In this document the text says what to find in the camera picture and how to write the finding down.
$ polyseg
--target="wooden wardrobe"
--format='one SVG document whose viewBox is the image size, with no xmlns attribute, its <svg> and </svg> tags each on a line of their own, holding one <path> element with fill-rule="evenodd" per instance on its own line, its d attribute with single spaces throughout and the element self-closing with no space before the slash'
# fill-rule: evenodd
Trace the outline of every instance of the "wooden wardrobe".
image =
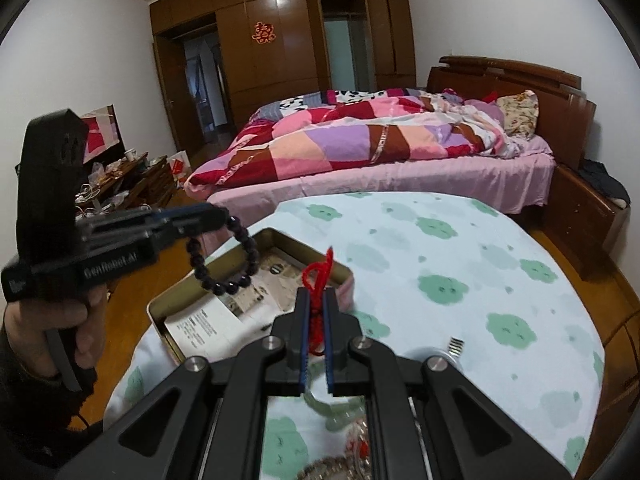
<svg viewBox="0 0 640 480">
<path fill-rule="evenodd" d="M 228 100 L 240 129 L 261 105 L 330 87 L 321 1 L 158 0 L 150 5 L 150 14 L 154 35 L 172 41 L 203 26 L 217 27 Z M 409 1 L 361 1 L 371 50 L 372 86 L 415 86 Z M 260 44 L 252 39 L 258 22 L 273 25 L 273 41 Z M 166 62 L 160 59 L 158 65 Z"/>
</svg>

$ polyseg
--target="pink bedsheet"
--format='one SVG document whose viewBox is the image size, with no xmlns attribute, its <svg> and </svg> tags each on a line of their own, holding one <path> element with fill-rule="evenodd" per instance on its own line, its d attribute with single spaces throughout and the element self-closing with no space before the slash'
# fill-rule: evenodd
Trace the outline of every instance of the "pink bedsheet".
<svg viewBox="0 0 640 480">
<path fill-rule="evenodd" d="M 477 198 L 502 213 L 515 214 L 526 205 L 545 205 L 548 196 L 556 163 L 546 142 L 540 137 L 536 140 L 542 141 L 542 149 L 510 160 L 461 156 L 395 162 L 226 189 L 207 201 L 228 208 L 247 226 L 270 215 L 287 200 L 357 191 L 448 193 Z M 204 253 L 211 254 L 228 238 L 224 230 L 203 235 Z"/>
</svg>

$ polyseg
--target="black bead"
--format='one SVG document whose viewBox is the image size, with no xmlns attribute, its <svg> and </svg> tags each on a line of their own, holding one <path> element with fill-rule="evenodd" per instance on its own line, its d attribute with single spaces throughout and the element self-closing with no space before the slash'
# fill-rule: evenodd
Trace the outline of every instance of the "black bead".
<svg viewBox="0 0 640 480">
<path fill-rule="evenodd" d="M 226 293 L 230 296 L 234 295 L 238 291 L 238 284 L 236 282 L 228 282 L 225 285 Z"/>
<path fill-rule="evenodd" d="M 246 251 L 249 252 L 253 249 L 255 249 L 257 246 L 257 244 L 255 243 L 255 240 L 253 238 L 247 238 L 247 240 L 245 240 L 244 242 L 242 242 L 242 248 Z"/>
<path fill-rule="evenodd" d="M 230 216 L 226 221 L 226 228 L 229 229 L 233 234 L 239 232 L 242 229 L 240 219 L 237 216 Z"/>
<path fill-rule="evenodd" d="M 250 264 L 256 264 L 260 260 L 260 253 L 256 249 L 246 252 L 246 260 Z"/>
<path fill-rule="evenodd" d="M 189 238 L 187 241 L 187 252 L 191 253 L 199 253 L 202 246 L 200 242 L 196 240 L 196 238 Z"/>
<path fill-rule="evenodd" d="M 193 254 L 191 258 L 189 258 L 189 263 L 191 267 L 200 267 L 204 265 L 204 256 L 202 256 L 202 254 Z"/>
<path fill-rule="evenodd" d="M 216 295 L 216 296 L 222 296 L 225 293 L 225 286 L 220 283 L 220 282 L 216 282 L 216 284 L 213 286 L 213 288 L 211 289 L 211 291 Z"/>
<path fill-rule="evenodd" d="M 216 280 L 214 280 L 211 276 L 206 276 L 201 282 L 200 284 L 202 285 L 202 288 L 204 288 L 205 290 L 212 290 L 214 286 L 216 286 Z"/>
<path fill-rule="evenodd" d="M 249 265 L 246 266 L 247 275 L 253 276 L 254 274 L 257 274 L 258 268 L 259 268 L 258 262 L 249 263 Z"/>
<path fill-rule="evenodd" d="M 197 280 L 202 281 L 209 275 L 209 271 L 205 266 L 196 267 L 194 275 Z"/>
<path fill-rule="evenodd" d="M 243 243 L 249 239 L 249 231 L 246 229 L 246 227 L 243 227 L 237 233 L 235 233 L 234 238 L 240 243 Z"/>
<path fill-rule="evenodd" d="M 240 276 L 238 285 L 240 285 L 242 288 L 247 288 L 249 285 L 251 285 L 251 277 L 247 276 L 246 274 Z"/>
</svg>

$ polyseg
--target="paper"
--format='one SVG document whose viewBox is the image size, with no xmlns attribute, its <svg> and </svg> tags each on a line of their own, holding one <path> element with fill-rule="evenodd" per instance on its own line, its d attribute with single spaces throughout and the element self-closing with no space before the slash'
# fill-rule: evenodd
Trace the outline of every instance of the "paper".
<svg viewBox="0 0 640 480">
<path fill-rule="evenodd" d="M 273 320 L 291 312 L 302 286 L 302 264 L 272 249 L 260 260 L 252 284 L 237 294 L 207 294 L 164 322 L 185 357 L 210 362 L 233 357 L 243 346 L 271 333 Z"/>
<path fill-rule="evenodd" d="M 207 294 L 167 317 L 164 325 L 185 357 L 199 355 L 214 362 L 233 357 L 243 346 L 269 335 L 280 314 L 276 304 L 263 301 L 237 317 L 219 298 Z"/>
</svg>

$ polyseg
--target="red string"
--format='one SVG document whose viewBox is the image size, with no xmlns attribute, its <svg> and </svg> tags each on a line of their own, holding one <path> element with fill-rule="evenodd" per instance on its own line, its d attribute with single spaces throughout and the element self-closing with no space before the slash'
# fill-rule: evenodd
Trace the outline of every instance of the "red string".
<svg viewBox="0 0 640 480">
<path fill-rule="evenodd" d="M 324 262 L 316 262 L 302 271 L 302 283 L 311 293 L 311 314 L 309 317 L 309 353 L 316 356 L 324 355 L 324 323 L 322 317 L 322 293 L 329 281 L 331 268 L 334 264 L 334 248 L 329 247 Z M 316 272 L 316 282 L 309 282 L 309 275 Z"/>
</svg>

